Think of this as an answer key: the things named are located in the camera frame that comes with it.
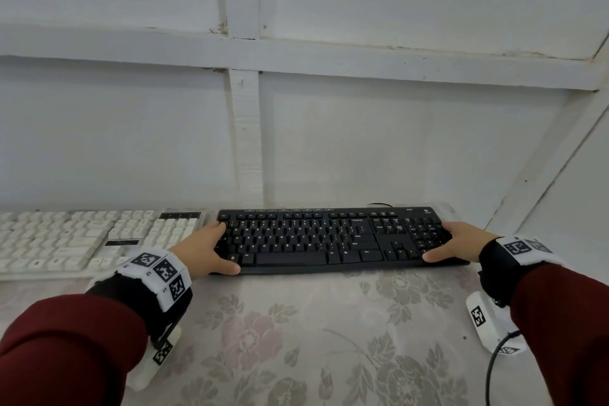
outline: space bar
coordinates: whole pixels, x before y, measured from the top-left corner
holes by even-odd
[[[283,252],[281,254],[258,254],[258,265],[266,266],[301,266],[327,265],[323,252]]]

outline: maroon sleeve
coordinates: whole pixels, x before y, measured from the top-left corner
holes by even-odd
[[[0,341],[0,398],[20,406],[121,403],[147,345],[143,320],[89,294],[34,303]]]
[[[609,287],[559,265],[529,272],[511,311],[555,406],[606,405]]]

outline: black cable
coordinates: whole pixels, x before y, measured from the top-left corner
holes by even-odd
[[[488,369],[487,369],[487,382],[486,382],[486,387],[485,387],[485,392],[484,392],[484,398],[486,399],[487,406],[491,405],[491,399],[490,399],[491,372],[493,371],[493,364],[494,364],[495,358],[499,354],[499,350],[501,350],[504,343],[506,343],[511,338],[518,337],[519,335],[521,335],[520,331],[510,332],[508,335],[506,335],[503,338],[503,340],[501,342],[499,342],[499,344],[497,345],[497,348],[495,348],[493,354],[491,355],[491,361],[488,364]]]

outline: table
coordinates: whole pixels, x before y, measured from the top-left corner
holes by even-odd
[[[0,331],[87,281],[0,284]],[[490,354],[465,307],[480,289],[475,265],[209,276],[193,283],[181,339],[156,378],[123,404],[482,405]],[[491,390],[493,405],[551,404],[529,351],[498,359]]]

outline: black keyboard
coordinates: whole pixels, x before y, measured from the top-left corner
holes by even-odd
[[[216,245],[241,274],[349,272],[436,264],[421,255],[451,234],[430,207],[221,210],[226,233]]]

